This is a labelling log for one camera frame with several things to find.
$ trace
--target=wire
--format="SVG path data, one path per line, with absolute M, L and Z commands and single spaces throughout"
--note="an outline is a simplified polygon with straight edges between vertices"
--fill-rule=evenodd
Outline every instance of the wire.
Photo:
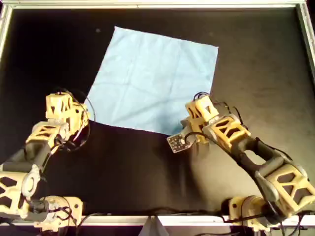
M 79 223 L 79 225 L 77 226 L 77 229 L 75 231 L 75 236 L 78 236 L 80 233 L 80 229 L 82 227 L 82 224 L 90 217 L 90 216 L 94 216 L 94 215 L 103 215 L 102 213 L 92 213 L 87 215 L 86 217 L 83 218 L 83 220 Z
M 184 141 L 185 141 L 186 144 L 189 143 L 189 142 L 187 142 L 187 138 L 188 138 L 190 135 L 201 135 L 201 136 L 205 137 L 206 139 L 209 139 L 210 141 L 213 141 L 212 138 L 211 138 L 210 136 L 206 135 L 205 133 L 193 131 L 193 132 L 190 132 L 190 133 L 188 133 L 188 134 L 185 135 Z
M 61 88 L 61 87 L 57 87 L 57 89 L 58 89 L 59 91 L 68 93 L 68 94 L 72 97 L 72 100 L 73 100 L 74 102 L 78 103 L 79 106 L 81 106 L 81 108 L 83 109 L 85 115 L 88 117 L 88 112 L 87 112 L 87 110 L 84 109 L 83 105 L 74 97 L 74 95 L 73 95 L 70 91 L 68 91 L 68 90 L 65 89 L 65 88 Z M 78 91 L 80 94 L 82 94 L 82 95 L 85 97 L 85 99 L 87 99 L 87 101 L 89 102 L 89 104 L 90 104 L 90 106 L 91 106 L 91 108 L 92 108 L 92 111 L 93 111 L 94 122 L 95 122 L 95 119 L 96 119 L 95 110 L 94 110 L 94 107 L 93 107 L 93 105 L 92 105 L 90 99 L 89 99 L 82 91 L 80 91 L 80 90 L 78 90 L 78 89 L 74 89 L 74 90 L 75 90 L 75 91 Z M 83 122 L 82 122 L 82 124 L 81 124 L 80 129 L 78 130 L 77 135 L 76 135 L 75 138 L 73 139 L 74 141 L 77 139 L 77 137 L 78 137 L 79 134 L 81 133 L 82 129 L 83 129 Z M 87 133 L 87 136 L 86 136 L 85 140 L 82 141 L 79 146 L 77 146 L 74 142 L 72 142 L 72 141 L 70 141 L 70 140 L 65 141 L 65 140 L 59 139 L 59 142 L 61 143 L 61 146 L 62 146 L 62 149 L 63 149 L 63 150 L 65 150 L 65 151 L 67 151 L 67 152 L 73 152 L 73 151 L 76 151 L 76 150 L 80 149 L 80 148 L 87 142 L 87 140 L 88 140 L 90 134 L 91 134 L 91 125 L 90 125 L 90 120 L 88 119 L 88 133 Z M 72 145 L 72 146 L 75 145 L 75 147 L 74 147 L 74 148 L 69 148 L 69 147 L 65 146 L 65 144 L 70 144 L 70 145 Z
M 267 147 L 269 147 L 269 148 L 271 148 L 271 149 L 273 149 L 273 150 L 276 150 L 276 151 L 279 151 L 279 152 L 281 152 L 281 153 L 283 153 L 289 160 L 291 160 L 291 161 L 293 161 L 293 159 L 289 156 L 289 154 L 287 154 L 285 151 L 282 151 L 281 149 L 278 149 L 278 148 L 275 148 L 275 147 L 273 147 L 273 146 L 270 146 L 270 145 L 268 145 L 268 144 L 266 144 L 265 142 L 263 142 L 260 138 L 258 138 L 258 137 L 256 137 L 256 139 L 258 140 L 258 141 L 261 141 L 263 144 L 265 144 Z
M 198 92 L 198 93 L 196 93 L 195 96 L 193 97 L 193 101 L 195 101 L 196 99 L 199 99 L 199 98 L 200 98 L 200 95 L 210 96 L 210 94 L 207 93 L 207 92 Z
M 282 236 L 285 236 L 284 225 L 282 224 L 282 221 L 280 221 L 280 229 L 281 229 Z
M 310 215 L 311 213 L 315 213 L 315 211 L 313 210 L 304 210 L 304 211 L 301 211 L 299 213 L 297 213 L 298 217 L 299 217 L 299 221 L 296 225 L 296 227 L 294 228 L 293 232 L 290 233 L 288 236 L 293 236 L 295 234 L 295 232 L 298 230 L 299 233 L 298 233 L 298 236 L 301 234 L 301 223 L 302 223 L 302 220 L 303 220 L 303 217 L 306 216 L 306 215 Z
M 230 232 L 230 233 L 223 233 L 223 234 L 217 234 L 217 233 L 202 233 L 202 234 L 197 234 L 195 236 L 233 236 L 233 235 L 238 235 L 241 232 Z

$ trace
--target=robotic arm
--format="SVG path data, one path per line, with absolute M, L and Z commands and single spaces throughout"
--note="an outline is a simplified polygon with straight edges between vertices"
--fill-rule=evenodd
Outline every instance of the robotic arm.
M 183 151 L 193 143 L 212 141 L 221 147 L 254 180 L 262 197 L 234 197 L 229 201 L 230 218 L 263 217 L 244 221 L 254 231 L 269 230 L 301 208 L 315 200 L 315 188 L 305 170 L 296 165 L 284 152 L 253 138 L 233 114 L 220 116 L 209 96 L 188 103 L 189 117 L 182 121 L 181 133 L 167 138 L 174 153 Z M 245 151 L 251 150 L 266 162 L 253 163 Z
M 76 197 L 49 196 L 31 200 L 48 160 L 70 136 L 88 125 L 84 104 L 67 92 L 46 96 L 46 118 L 36 124 L 24 148 L 0 165 L 0 217 L 34 221 L 43 231 L 58 231 L 81 221 L 82 202 Z

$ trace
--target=blue towel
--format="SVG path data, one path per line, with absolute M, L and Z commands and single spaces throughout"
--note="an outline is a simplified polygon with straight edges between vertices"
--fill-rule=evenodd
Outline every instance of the blue towel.
M 188 116 L 185 104 L 211 88 L 217 55 L 211 45 L 115 27 L 88 94 L 96 121 L 180 132 L 180 121 Z

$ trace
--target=metal frame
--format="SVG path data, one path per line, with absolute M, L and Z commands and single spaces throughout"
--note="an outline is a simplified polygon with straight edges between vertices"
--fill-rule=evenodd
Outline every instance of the metal frame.
M 299 14 L 301 30 L 309 56 L 315 85 L 315 35 L 306 0 L 2 0 L 0 15 L 0 62 L 13 10 L 19 9 L 106 9 L 106 8 L 274 8 L 295 7 Z M 91 216 L 83 225 L 143 226 L 147 216 Z M 159 216 L 165 226 L 230 226 L 215 216 Z M 298 217 L 283 222 L 296 226 Z M 16 221 L 16 225 L 32 225 Z M 305 216 L 302 226 L 315 227 L 315 216 Z
M 83 226 L 143 226 L 148 216 L 90 216 L 83 222 Z M 206 215 L 160 215 L 158 216 L 163 226 L 232 226 L 230 223 L 224 223 L 222 218 Z M 283 221 L 283 225 L 294 227 L 298 224 L 298 216 Z M 33 222 L 14 221 L 17 226 L 32 226 Z M 306 215 L 303 217 L 301 226 L 315 227 L 315 216 Z

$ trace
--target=black table surface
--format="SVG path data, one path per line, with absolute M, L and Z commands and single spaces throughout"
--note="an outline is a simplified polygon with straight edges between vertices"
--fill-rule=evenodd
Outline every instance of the black table surface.
M 114 26 L 219 46 L 213 97 L 236 106 L 254 136 L 315 179 L 315 96 L 294 9 L 14 10 L 0 70 L 0 161 L 45 120 L 45 96 L 56 86 L 89 91 Z M 50 159 L 48 188 L 40 184 L 37 196 L 77 196 L 85 213 L 128 214 L 218 209 L 227 197 L 257 192 L 223 151 L 174 155 L 165 135 L 91 125 L 79 151 Z

